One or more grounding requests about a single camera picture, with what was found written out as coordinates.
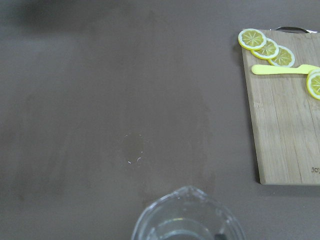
gray countertop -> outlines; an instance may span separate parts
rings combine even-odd
[[[243,28],[319,31],[320,1],[3,0],[0,239],[128,240],[184,185],[249,240],[319,238],[320,188],[259,173]]]

lemon slice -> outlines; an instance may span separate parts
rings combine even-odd
[[[259,50],[251,50],[251,53],[259,59],[273,59],[279,54],[279,47],[275,41],[266,38],[266,44]]]
[[[306,78],[306,89],[312,97],[320,100],[320,72],[314,70]]]
[[[268,59],[268,62],[274,66],[290,68],[295,60],[295,55],[289,48],[279,45],[279,54],[275,58]]]
[[[253,28],[242,30],[238,35],[239,44],[248,50],[261,49],[267,42],[262,31]]]

yellow plastic knife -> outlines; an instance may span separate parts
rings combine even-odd
[[[255,64],[251,67],[251,71],[256,75],[308,74],[315,69],[320,69],[320,67],[308,65],[308,64],[302,64],[299,67],[284,67],[284,66]]]

measuring cup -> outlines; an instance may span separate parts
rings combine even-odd
[[[221,203],[184,186],[143,211],[131,240],[245,240],[245,235]]]

wooden cutting board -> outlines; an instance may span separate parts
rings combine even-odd
[[[292,50],[292,67],[320,66],[320,33],[262,32]],[[307,75],[255,75],[252,65],[269,63],[244,48],[242,56],[261,183],[320,185],[320,100]]]

